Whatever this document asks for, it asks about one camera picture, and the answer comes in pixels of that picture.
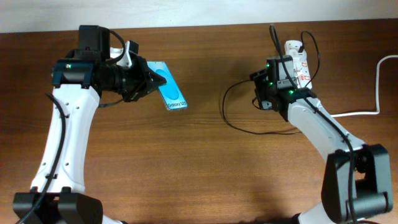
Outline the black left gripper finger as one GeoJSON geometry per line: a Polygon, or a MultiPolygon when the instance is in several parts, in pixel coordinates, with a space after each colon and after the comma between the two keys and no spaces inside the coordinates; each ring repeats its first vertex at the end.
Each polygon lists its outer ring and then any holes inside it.
{"type": "Polygon", "coordinates": [[[126,102],[132,102],[132,101],[138,101],[140,98],[145,97],[146,95],[152,93],[153,91],[156,91],[155,88],[151,88],[148,90],[140,90],[140,91],[132,91],[127,94],[126,96],[126,102]]]}
{"type": "Polygon", "coordinates": [[[149,69],[149,80],[147,84],[149,86],[149,90],[156,90],[158,87],[165,85],[167,83],[166,79],[153,71],[151,68],[149,69]]]}

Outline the blue Galaxy smartphone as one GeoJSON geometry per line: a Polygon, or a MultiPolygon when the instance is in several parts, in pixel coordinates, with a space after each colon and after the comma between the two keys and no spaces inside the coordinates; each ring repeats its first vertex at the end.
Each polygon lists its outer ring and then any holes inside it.
{"type": "Polygon", "coordinates": [[[188,107],[188,103],[182,95],[173,75],[165,62],[148,62],[149,68],[165,78],[166,84],[158,87],[163,97],[165,107],[169,111],[182,110],[188,107]]]}

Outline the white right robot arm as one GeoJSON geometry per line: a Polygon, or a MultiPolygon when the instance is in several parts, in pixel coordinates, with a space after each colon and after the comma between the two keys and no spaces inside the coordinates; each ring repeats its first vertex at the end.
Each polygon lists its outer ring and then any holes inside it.
{"type": "Polygon", "coordinates": [[[267,59],[251,74],[262,110],[280,113],[299,129],[326,162],[321,202],[281,223],[364,223],[392,210],[394,200],[388,151],[353,136],[322,106],[314,92],[300,88],[292,57],[267,59]]]}

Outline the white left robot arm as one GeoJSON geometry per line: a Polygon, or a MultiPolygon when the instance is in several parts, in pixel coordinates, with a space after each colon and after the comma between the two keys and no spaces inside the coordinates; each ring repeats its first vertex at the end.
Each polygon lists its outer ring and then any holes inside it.
{"type": "Polygon", "coordinates": [[[40,163],[28,192],[14,196],[19,223],[112,223],[100,200],[85,194],[84,166],[95,111],[103,107],[103,92],[137,101],[166,79],[139,56],[129,40],[121,48],[110,46],[114,31],[82,25],[78,47],[52,68],[52,119],[40,163]]]}

